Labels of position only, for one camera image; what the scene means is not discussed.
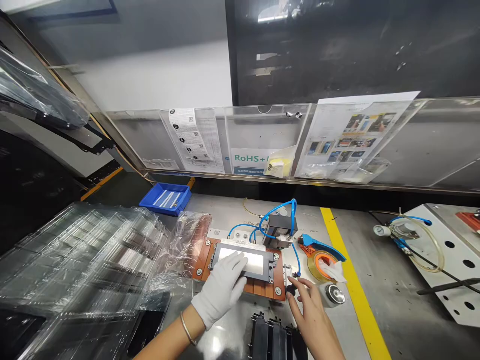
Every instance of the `white tissue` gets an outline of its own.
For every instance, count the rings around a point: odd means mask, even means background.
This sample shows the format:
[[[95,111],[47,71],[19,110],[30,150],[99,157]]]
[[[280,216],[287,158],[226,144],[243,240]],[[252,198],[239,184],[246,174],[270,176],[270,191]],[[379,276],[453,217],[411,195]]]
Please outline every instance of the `white tissue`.
[[[322,269],[325,274],[327,274],[332,279],[335,279],[338,283],[346,283],[347,279],[344,277],[344,269],[342,267],[342,262],[338,261],[332,265],[328,265],[325,261],[320,258],[318,261],[320,269]]]

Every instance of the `hand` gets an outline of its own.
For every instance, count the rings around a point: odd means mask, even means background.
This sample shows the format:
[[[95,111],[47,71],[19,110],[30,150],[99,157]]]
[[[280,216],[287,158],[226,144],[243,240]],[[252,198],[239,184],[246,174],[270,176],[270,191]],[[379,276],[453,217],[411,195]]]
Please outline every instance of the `hand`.
[[[288,280],[296,286],[300,296],[298,301],[303,303],[303,314],[295,297],[287,293],[288,303],[295,318],[298,329],[315,360],[345,360],[337,333],[325,313],[319,289],[311,281],[303,278]]]
[[[207,331],[239,301],[247,284],[246,277],[239,277],[248,262],[238,252],[219,261],[201,292],[191,301]]]

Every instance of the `photo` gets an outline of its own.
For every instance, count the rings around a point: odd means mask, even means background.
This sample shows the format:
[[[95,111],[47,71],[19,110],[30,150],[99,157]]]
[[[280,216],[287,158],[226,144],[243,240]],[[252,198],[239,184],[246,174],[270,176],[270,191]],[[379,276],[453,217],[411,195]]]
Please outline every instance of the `photo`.
[[[351,132],[357,131],[357,129],[359,128],[359,125],[362,122],[362,120],[364,119],[364,117],[365,117],[365,115],[362,115],[362,114],[353,115],[343,132],[344,133],[351,133]]]
[[[346,163],[352,156],[352,151],[344,151],[341,153],[340,162]]]
[[[351,157],[352,158],[361,158],[365,154],[365,151],[355,151]]]
[[[348,148],[350,143],[352,142],[352,138],[342,138],[338,140],[338,144],[336,145],[337,148]]]
[[[342,152],[341,151],[334,151],[330,154],[330,157],[328,158],[329,163],[336,163],[339,160],[339,156]]]
[[[352,140],[349,148],[361,148],[363,144],[364,144],[363,140]]]
[[[378,116],[378,119],[368,129],[369,133],[383,133],[395,118],[396,113],[383,113]]]
[[[310,145],[310,150],[308,150],[308,155],[314,155],[315,151],[317,151],[317,148],[319,147],[319,142],[312,142]]]
[[[328,154],[331,147],[332,147],[332,141],[325,141],[325,143],[321,147],[320,154],[322,154],[322,155]]]
[[[360,132],[364,132],[364,131],[367,131],[367,126],[370,124],[370,120],[366,120],[363,122],[363,124],[361,125],[360,127]]]
[[[316,141],[310,144],[308,155],[326,155],[332,149],[334,141]]]
[[[368,138],[363,141],[363,144],[361,145],[362,148],[371,148],[372,145],[377,141],[376,137]]]

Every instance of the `wrist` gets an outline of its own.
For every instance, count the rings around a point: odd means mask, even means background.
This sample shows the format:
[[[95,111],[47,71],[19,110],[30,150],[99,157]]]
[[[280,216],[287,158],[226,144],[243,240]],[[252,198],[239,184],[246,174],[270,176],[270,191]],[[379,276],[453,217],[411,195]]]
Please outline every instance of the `wrist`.
[[[185,321],[185,326],[188,329],[192,340],[198,338],[206,330],[204,321],[193,305],[189,305],[185,309],[183,312],[183,320]]]

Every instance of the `silver bracelet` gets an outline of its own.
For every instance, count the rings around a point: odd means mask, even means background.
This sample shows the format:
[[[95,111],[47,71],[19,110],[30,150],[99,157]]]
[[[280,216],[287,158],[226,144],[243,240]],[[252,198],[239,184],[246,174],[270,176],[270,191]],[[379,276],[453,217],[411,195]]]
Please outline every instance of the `silver bracelet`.
[[[181,319],[181,323],[183,324],[183,328],[185,329],[186,335],[188,336],[188,340],[190,340],[190,344],[192,344],[193,346],[197,346],[197,342],[192,339],[192,337],[190,336],[189,330],[187,329],[187,325],[185,325],[183,312],[180,313],[180,319]]]

